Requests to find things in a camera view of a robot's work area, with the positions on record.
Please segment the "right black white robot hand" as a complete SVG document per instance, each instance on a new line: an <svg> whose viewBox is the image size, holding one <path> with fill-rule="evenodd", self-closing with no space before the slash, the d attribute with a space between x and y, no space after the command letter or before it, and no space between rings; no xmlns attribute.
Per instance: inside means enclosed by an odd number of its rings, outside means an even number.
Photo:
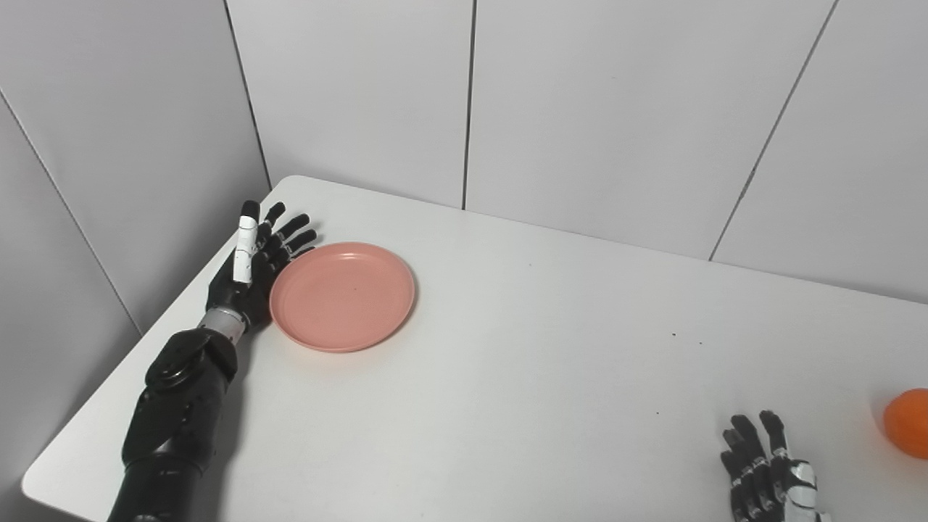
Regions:
<svg viewBox="0 0 928 522"><path fill-rule="evenodd" d="M730 417L723 430L728 445L720 459L729 474L729 506L733 521L832 521L819 511L816 473L808 460L793 459L784 423L776 413L759 413L768 434L765 449L748 416Z"/></svg>

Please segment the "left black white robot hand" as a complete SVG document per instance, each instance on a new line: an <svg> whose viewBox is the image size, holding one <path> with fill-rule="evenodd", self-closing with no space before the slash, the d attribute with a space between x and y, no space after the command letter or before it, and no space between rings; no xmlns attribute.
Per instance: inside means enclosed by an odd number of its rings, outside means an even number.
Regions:
<svg viewBox="0 0 928 522"><path fill-rule="evenodd" d="M276 280L287 265L312 250L318 238L305 212L276 227L286 209L283 202L276 202L261 216L259 202L243 202L235 247L208 286L209 317L229 316L241 331L268 323L270 291Z"/></svg>

